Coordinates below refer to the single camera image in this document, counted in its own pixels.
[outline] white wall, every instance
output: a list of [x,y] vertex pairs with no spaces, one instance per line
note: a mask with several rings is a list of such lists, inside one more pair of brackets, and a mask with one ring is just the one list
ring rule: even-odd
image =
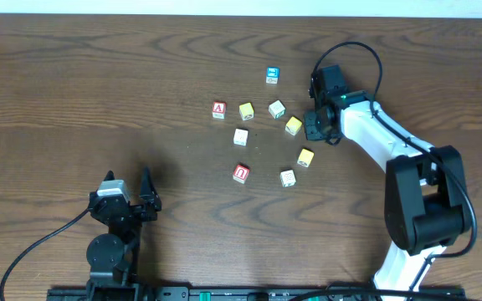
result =
[[0,13],[482,18],[482,0],[0,0]]

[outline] wood grain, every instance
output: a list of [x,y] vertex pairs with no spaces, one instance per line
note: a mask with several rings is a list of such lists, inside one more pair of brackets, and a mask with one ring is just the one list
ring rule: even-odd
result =
[[[0,279],[29,244],[81,212],[111,169],[135,192],[149,166],[162,196],[143,231],[141,276],[194,286],[325,285],[367,281],[389,236],[384,175],[357,145],[285,134],[313,106],[314,62],[345,40],[384,63],[385,111],[415,135],[462,154],[479,220],[476,248],[438,260],[426,283],[460,284],[482,298],[482,20],[0,15]],[[368,53],[340,49],[354,88],[372,89]],[[276,86],[267,66],[281,67]],[[281,99],[287,114],[272,120]],[[226,120],[211,118],[214,100]],[[242,122],[237,106],[256,116]],[[232,143],[236,127],[249,143]],[[295,164],[302,147],[310,168]],[[246,185],[231,180],[238,162]],[[279,172],[293,167],[296,186]],[[28,255],[8,300],[45,299],[51,286],[85,284],[85,249],[105,227],[91,218]],[[466,243],[461,237],[452,247]]]

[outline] cable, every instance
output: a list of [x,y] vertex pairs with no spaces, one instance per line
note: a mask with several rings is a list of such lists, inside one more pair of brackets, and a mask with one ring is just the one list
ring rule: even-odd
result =
[[388,297],[403,297],[403,298],[422,298],[429,301],[434,300],[460,300],[460,301],[472,301],[468,298],[451,296],[447,294],[434,294],[434,293],[420,293],[410,291],[398,291],[391,289],[374,289],[374,288],[344,288],[344,289],[332,289],[332,290],[319,290],[311,293],[304,293],[299,296],[291,298],[289,301],[303,301],[314,297],[323,297],[331,295],[367,295],[367,296],[388,296]]
[[401,135],[401,133],[399,133],[398,131],[393,129],[386,121],[384,121],[378,115],[378,111],[374,109],[373,104],[375,103],[375,98],[377,96],[377,92],[378,92],[378,89],[381,86],[381,81],[382,81],[382,62],[381,62],[380,58],[378,57],[377,52],[375,50],[373,50],[373,48],[367,46],[366,44],[364,44],[362,42],[354,42],[354,41],[337,44],[336,46],[328,49],[323,55],[321,55],[321,57],[319,58],[319,60],[315,64],[314,71],[312,72],[312,75],[311,75],[312,80],[315,77],[315,72],[319,68],[319,64],[325,58],[325,56],[328,55],[330,52],[334,51],[335,49],[337,49],[339,47],[342,47],[342,46],[346,46],[346,45],[357,45],[357,46],[361,46],[361,47],[367,49],[369,52],[372,53],[373,57],[377,61],[378,70],[379,70],[377,86],[375,87],[375,92],[373,93],[373,97],[372,97],[372,99],[370,100],[370,103],[369,103],[369,109],[370,109],[372,115],[377,119],[378,122],[380,122],[385,128],[387,128],[390,132],[392,132],[397,138],[401,139],[406,145],[410,145],[412,148],[421,152],[423,155],[425,155],[427,158],[429,158],[429,160],[431,160],[434,164],[436,164],[436,166],[438,168],[440,168],[440,170],[442,170],[444,172],[444,174],[447,175],[449,177],[449,179],[457,186],[457,189],[462,194],[462,196],[464,198],[464,201],[466,203],[466,206],[467,206],[467,208],[469,210],[469,213],[470,213],[471,234],[469,236],[469,241],[468,241],[468,244],[466,245],[466,247],[464,249],[458,251],[458,252],[455,252],[455,253],[431,254],[431,255],[427,256],[427,258],[425,258],[425,262],[423,263],[419,273],[416,275],[416,277],[413,281],[413,284],[410,286],[410,290],[413,290],[414,287],[418,284],[419,279],[422,277],[423,272],[425,271],[427,266],[432,264],[433,259],[435,259],[435,258],[457,258],[457,257],[465,255],[466,253],[468,253],[474,247],[475,241],[477,240],[477,219],[475,217],[475,210],[474,210],[474,207],[472,205],[471,200],[469,199],[468,193],[464,189],[464,186],[462,185],[462,183],[460,183],[460,181],[457,179],[455,174],[442,161],[440,161],[433,154],[426,151],[425,149],[423,149],[419,145],[416,145],[415,143],[413,143],[412,137],[405,137],[404,135]]
[[60,227],[59,229],[51,232],[50,234],[46,235],[45,237],[39,239],[37,242],[35,242],[34,244],[32,244],[31,246],[26,248],[25,251],[23,251],[18,257],[16,257],[16,259],[14,259],[13,263],[11,263],[11,265],[8,267],[7,272],[5,272],[5,274],[3,275],[3,278],[1,279],[0,301],[5,301],[5,283],[7,282],[8,276],[13,271],[13,269],[16,267],[16,265],[20,262],[20,260],[22,260],[22,258],[25,257],[25,255],[27,255],[29,252],[31,252],[31,250],[36,248],[42,242],[47,241],[51,237],[54,237],[55,235],[61,233],[62,231],[66,230],[69,227],[71,227],[72,225],[74,225],[78,220],[80,220],[82,217],[84,217],[88,212],[89,212],[89,209],[85,209],[83,212],[81,212],[81,214],[79,214],[76,218],[71,220],[69,223],[67,223],[66,225]]

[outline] toy block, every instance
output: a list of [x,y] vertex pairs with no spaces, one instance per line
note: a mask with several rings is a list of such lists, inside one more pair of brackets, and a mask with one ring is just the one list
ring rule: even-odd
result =
[[239,106],[239,113],[242,120],[249,120],[254,118],[254,109],[250,103]]
[[293,171],[280,172],[280,180],[282,181],[282,187],[293,186],[297,182]]
[[213,102],[212,114],[213,118],[224,119],[224,116],[226,115],[226,103],[218,101]]
[[297,135],[301,126],[302,122],[300,122],[300,120],[296,119],[295,117],[291,117],[290,121],[288,121],[288,123],[285,125],[285,131],[292,135]]
[[239,183],[245,183],[249,177],[250,170],[247,167],[237,165],[233,171],[233,179]]
[[265,83],[278,84],[278,77],[280,76],[280,69],[277,67],[268,67],[267,76],[265,77]]
[[271,116],[273,116],[273,118],[278,119],[280,116],[285,114],[285,107],[282,105],[280,100],[276,100],[269,106],[269,113]]
[[314,153],[307,150],[303,149],[300,152],[299,160],[297,160],[297,164],[302,165],[304,167],[310,166],[311,160],[314,158]]
[[247,139],[249,138],[249,132],[247,130],[235,129],[233,134],[233,143],[236,145],[247,145]]

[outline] blue cube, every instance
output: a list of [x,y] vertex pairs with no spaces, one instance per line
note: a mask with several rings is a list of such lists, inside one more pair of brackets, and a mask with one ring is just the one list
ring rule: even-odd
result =
[[279,76],[280,76],[280,68],[267,67],[267,77],[265,78],[265,82],[267,84],[278,84]]

